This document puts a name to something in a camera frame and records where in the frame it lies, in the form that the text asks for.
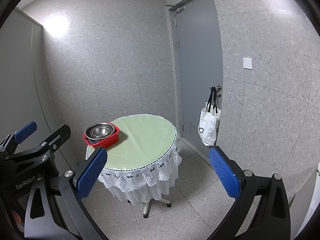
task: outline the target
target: blue textured pad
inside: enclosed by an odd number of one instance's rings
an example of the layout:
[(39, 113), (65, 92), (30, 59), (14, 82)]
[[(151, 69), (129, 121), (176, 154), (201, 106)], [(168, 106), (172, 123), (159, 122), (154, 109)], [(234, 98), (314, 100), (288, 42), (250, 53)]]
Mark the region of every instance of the blue textured pad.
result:
[(77, 180), (76, 195), (79, 200), (89, 195), (106, 162), (107, 151), (105, 148), (101, 148), (87, 170)]
[(239, 179), (215, 148), (210, 149), (209, 159), (228, 196), (237, 200), (241, 194)]
[(27, 139), (31, 134), (33, 134), (37, 130), (38, 126), (36, 122), (31, 122), (30, 124), (27, 124), (24, 128), (22, 128), (20, 131), (16, 132), (14, 135), (14, 143), (20, 144), (25, 139)]

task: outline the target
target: gray speckled wall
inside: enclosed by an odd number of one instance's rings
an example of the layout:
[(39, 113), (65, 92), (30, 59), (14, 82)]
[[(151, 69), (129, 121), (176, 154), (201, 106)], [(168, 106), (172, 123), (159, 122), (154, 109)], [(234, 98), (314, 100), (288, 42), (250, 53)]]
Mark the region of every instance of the gray speckled wall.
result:
[(214, 1), (224, 87), (217, 145), (256, 175), (280, 173), (292, 198), (320, 161), (320, 37), (294, 0)]
[(84, 128), (130, 114), (158, 114), (176, 123), (177, 95), (164, 0), (36, 0), (23, 11), (42, 23), (69, 21), (44, 37), (46, 82), (70, 146), (85, 157)]

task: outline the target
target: metal bowl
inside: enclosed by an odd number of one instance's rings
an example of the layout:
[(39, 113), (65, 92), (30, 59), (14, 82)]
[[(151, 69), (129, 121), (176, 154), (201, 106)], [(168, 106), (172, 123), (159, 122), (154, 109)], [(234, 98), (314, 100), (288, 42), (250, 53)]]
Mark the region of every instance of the metal bowl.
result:
[(102, 122), (88, 126), (84, 130), (84, 136), (89, 140), (103, 140), (112, 135), (114, 131), (115, 127), (113, 124)]

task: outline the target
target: red plastic container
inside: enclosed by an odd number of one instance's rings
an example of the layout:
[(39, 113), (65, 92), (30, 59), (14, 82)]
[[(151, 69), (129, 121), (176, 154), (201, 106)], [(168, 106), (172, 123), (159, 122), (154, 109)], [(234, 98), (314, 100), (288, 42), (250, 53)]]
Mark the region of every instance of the red plastic container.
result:
[(99, 146), (103, 147), (103, 148), (108, 148), (111, 145), (115, 144), (119, 138), (118, 138), (118, 132), (120, 131), (120, 129), (118, 127), (116, 127), (114, 124), (112, 124), (115, 127), (115, 132), (110, 135), (108, 138), (101, 140), (100, 142), (96, 143), (96, 144), (91, 144), (88, 140), (88, 138), (84, 135), (84, 133), (82, 134), (82, 138), (84, 139), (84, 141), (86, 142), (87, 145), (92, 146), (93, 148), (97, 148)]

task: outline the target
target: tote bag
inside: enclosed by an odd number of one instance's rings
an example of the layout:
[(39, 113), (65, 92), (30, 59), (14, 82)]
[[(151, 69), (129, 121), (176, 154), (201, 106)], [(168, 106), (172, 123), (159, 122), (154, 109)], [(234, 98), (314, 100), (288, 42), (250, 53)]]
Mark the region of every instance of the tote bag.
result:
[(217, 108), (216, 94), (216, 88), (212, 87), (206, 107), (201, 110), (200, 114), (198, 133), (206, 146), (214, 146), (217, 141), (221, 110)]

